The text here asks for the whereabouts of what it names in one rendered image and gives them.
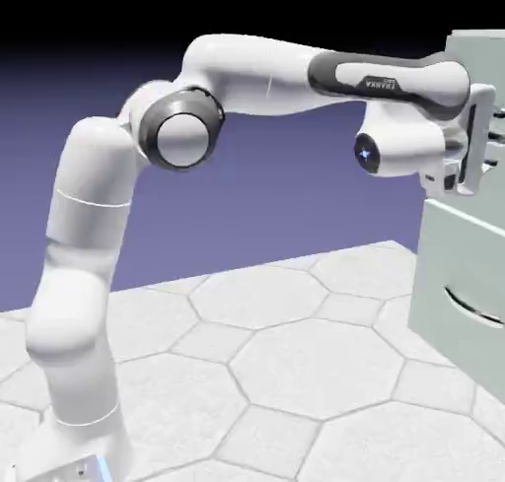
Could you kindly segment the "pale green cabinet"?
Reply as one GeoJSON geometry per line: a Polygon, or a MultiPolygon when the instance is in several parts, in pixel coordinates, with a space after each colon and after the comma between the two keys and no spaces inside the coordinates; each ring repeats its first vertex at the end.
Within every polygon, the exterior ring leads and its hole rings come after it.
{"type": "Polygon", "coordinates": [[[424,202],[408,326],[505,404],[505,30],[456,30],[446,51],[478,85],[464,185],[424,202]]]}

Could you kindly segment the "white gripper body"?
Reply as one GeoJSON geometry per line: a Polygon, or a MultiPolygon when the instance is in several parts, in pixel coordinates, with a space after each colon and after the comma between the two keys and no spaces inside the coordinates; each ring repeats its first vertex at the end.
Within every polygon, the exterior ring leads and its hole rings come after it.
{"type": "Polygon", "coordinates": [[[489,123],[493,116],[496,91],[493,86],[472,84],[466,113],[461,124],[466,126],[468,148],[461,162],[458,193],[474,195],[483,176],[483,165],[488,142],[489,123]]]}

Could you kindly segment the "pale green drawer front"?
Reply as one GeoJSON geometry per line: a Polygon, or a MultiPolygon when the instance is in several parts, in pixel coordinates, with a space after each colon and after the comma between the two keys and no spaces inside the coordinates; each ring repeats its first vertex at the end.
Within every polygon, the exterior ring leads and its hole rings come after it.
{"type": "MultiPolygon", "coordinates": [[[[453,31],[446,51],[461,59],[477,83],[495,87],[495,106],[505,109],[505,31],[453,31]]],[[[490,132],[505,134],[505,119],[491,120],[490,132]]],[[[491,141],[486,158],[500,160],[486,172],[475,196],[447,197],[442,202],[485,223],[505,230],[505,143],[491,141]]]]}
{"type": "Polygon", "coordinates": [[[505,230],[428,200],[408,326],[505,403],[505,328],[468,318],[450,303],[445,286],[505,322],[505,230]]]}

